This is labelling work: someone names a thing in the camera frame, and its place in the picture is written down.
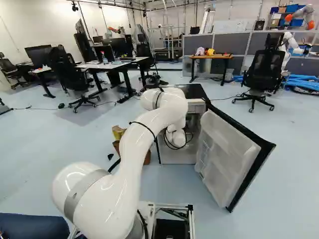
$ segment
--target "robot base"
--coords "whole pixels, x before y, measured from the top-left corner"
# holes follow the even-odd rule
[[[195,239],[192,204],[154,204],[141,201],[138,208],[147,224],[149,239]],[[74,228],[68,239],[78,236],[79,230]]]

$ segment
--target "white robot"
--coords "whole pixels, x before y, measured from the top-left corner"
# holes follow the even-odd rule
[[[286,16],[285,21],[286,22],[290,22],[293,18],[295,17],[300,17],[303,16],[305,22],[307,23],[306,26],[306,30],[311,30],[315,27],[315,22],[314,22],[314,16],[313,16],[313,12],[314,12],[314,7],[312,4],[308,4],[305,7],[297,10],[294,14],[289,14]],[[284,34],[284,38],[283,38],[283,42],[282,45],[279,47],[279,50],[284,51],[285,54],[285,58],[284,58],[284,62],[282,64],[282,69],[284,70],[288,61],[291,58],[291,53],[286,49],[286,43],[288,43],[290,45],[290,47],[292,47],[293,53],[295,54],[304,54],[304,55],[319,55],[317,52],[311,52],[305,49],[301,49],[298,45],[298,43],[296,42],[295,38],[293,37],[293,35],[290,32],[285,32]]]
[[[181,89],[147,90],[141,103],[149,111],[132,122],[122,137],[121,164],[114,175],[80,162],[65,167],[53,181],[54,203],[89,239],[147,239],[136,232],[141,228],[137,208],[145,155],[164,128],[176,147],[186,142],[188,103]]]

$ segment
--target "whiteboard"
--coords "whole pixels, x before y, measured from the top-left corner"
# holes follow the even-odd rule
[[[254,20],[251,19],[237,19],[237,20],[221,20],[214,22],[213,32],[243,32],[251,30],[254,25]]]

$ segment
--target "white plastic cover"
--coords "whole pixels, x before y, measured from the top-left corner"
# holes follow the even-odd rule
[[[261,148],[210,110],[200,123],[195,170],[218,206],[227,207]]]

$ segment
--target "yellow object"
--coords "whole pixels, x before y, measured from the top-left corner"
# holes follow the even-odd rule
[[[121,128],[118,125],[112,127],[112,132],[115,137],[115,140],[120,140],[124,135],[126,128]]]
[[[208,51],[207,51],[207,55],[208,56],[212,56],[212,55],[214,55],[214,53],[215,53],[215,50],[212,49],[212,48],[209,48]]]

